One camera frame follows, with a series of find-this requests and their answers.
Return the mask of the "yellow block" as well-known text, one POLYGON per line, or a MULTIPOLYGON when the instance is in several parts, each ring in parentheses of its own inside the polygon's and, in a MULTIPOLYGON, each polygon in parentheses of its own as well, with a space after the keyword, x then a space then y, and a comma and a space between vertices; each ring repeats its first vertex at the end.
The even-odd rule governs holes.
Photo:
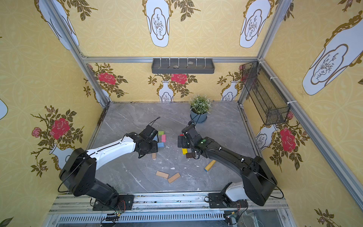
POLYGON ((183 155, 185 155, 185 154, 187 154, 187 153, 188 153, 188 150, 187 150, 186 148, 183 148, 183 149, 182 149, 182 153, 183 153, 183 155))

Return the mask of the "light blue block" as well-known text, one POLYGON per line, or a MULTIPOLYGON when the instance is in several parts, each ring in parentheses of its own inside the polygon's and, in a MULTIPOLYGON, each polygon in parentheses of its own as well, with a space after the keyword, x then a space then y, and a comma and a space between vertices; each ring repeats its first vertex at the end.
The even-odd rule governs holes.
POLYGON ((164 143, 163 143, 163 142, 159 142, 159 143, 157 144, 157 147, 158 147, 158 148, 163 148, 163 147, 164 147, 164 143))

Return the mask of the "dark brown block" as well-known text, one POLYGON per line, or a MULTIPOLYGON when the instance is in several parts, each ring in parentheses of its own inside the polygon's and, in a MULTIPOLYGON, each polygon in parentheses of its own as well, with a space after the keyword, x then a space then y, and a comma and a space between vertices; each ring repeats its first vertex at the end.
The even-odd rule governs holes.
POLYGON ((186 158, 187 159, 191 159, 191 158, 194 158, 195 157, 195 154, 194 153, 187 153, 186 154, 186 158))

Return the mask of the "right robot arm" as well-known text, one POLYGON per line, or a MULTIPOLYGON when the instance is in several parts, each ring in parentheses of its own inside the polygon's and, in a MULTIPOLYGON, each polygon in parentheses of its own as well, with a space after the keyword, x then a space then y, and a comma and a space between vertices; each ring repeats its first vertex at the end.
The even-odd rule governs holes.
POLYGON ((215 160, 241 177, 241 182, 230 182, 220 193, 209 194, 210 207, 232 207, 247 199, 264 206, 277 187, 278 182, 263 158, 243 156, 223 147, 210 137, 203 138, 194 124, 189 124, 182 130, 182 134, 178 136, 178 147, 191 149, 197 157, 215 160))

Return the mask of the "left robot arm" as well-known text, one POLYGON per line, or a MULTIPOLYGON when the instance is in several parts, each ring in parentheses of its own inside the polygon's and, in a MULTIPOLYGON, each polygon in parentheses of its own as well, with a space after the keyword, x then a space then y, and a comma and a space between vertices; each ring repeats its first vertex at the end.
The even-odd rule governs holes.
POLYGON ((137 152, 139 158, 158 152, 158 131, 150 124, 141 133, 130 132, 121 139, 99 148, 73 150, 59 178, 74 196, 87 195, 107 208, 116 210, 121 200, 119 193, 109 184, 96 179, 96 171, 123 155, 137 152))

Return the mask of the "potted green plant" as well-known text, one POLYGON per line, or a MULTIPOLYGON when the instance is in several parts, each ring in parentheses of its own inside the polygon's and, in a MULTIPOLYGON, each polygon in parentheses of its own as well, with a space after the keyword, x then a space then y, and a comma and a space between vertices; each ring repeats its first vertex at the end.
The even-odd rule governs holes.
POLYGON ((211 101, 206 96, 195 96, 191 102, 191 120, 201 124, 207 120, 211 101))

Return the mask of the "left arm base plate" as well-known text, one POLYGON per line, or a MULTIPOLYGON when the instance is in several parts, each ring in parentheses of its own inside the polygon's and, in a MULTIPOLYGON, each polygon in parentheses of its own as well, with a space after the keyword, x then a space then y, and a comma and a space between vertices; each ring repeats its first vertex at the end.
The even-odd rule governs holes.
POLYGON ((96 199, 93 211, 130 211, 134 202, 133 194, 120 194, 117 197, 101 202, 96 199))

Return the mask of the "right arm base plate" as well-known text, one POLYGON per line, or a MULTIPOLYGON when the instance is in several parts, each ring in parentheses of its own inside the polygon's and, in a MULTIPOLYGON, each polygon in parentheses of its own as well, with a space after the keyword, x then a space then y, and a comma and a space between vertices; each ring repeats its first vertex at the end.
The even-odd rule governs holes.
POLYGON ((247 208, 246 200, 232 201, 223 193, 210 193, 207 196, 207 203, 212 209, 242 209, 247 208))

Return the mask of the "grey wall shelf tray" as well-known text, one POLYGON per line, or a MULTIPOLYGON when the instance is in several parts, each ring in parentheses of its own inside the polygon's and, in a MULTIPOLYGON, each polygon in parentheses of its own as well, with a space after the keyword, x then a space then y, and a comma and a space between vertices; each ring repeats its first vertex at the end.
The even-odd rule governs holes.
POLYGON ((153 59, 151 70, 153 74, 213 74, 215 64, 206 57, 161 57, 153 59))

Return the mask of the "aluminium rail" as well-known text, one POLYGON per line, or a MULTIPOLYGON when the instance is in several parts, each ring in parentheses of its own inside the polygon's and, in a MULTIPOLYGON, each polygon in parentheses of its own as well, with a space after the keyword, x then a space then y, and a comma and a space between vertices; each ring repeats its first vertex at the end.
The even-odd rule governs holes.
MULTIPOLYGON (((130 211, 122 213, 117 224, 145 222, 217 221, 232 227, 295 227, 297 224, 282 193, 274 191, 264 206, 246 200, 247 208, 212 209, 207 196, 217 191, 126 193, 134 195, 130 211)), ((96 199, 89 196, 58 195, 43 223, 45 227, 95 224, 109 213, 93 211, 96 199)))

